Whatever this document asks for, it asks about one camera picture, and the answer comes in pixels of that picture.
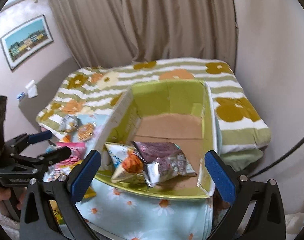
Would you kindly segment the person left hand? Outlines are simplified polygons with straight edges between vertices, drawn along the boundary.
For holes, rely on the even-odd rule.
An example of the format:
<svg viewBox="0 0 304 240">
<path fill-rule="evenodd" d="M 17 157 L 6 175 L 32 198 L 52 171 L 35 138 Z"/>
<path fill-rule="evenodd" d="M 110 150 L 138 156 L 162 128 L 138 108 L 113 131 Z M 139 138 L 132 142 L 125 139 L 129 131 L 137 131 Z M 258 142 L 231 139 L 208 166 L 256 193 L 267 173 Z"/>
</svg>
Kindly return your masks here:
<svg viewBox="0 0 304 240">
<path fill-rule="evenodd" d="M 25 197 L 26 189 L 23 189 L 23 191 L 20 194 L 20 197 L 18 198 L 19 203 L 17 204 L 17 209 L 21 210 L 23 206 L 23 201 Z M 6 207 L 4 206 L 3 201 L 9 200 L 11 197 L 11 190 L 10 189 L 4 189 L 0 188 L 0 212 L 3 214 L 6 214 Z"/>
</svg>

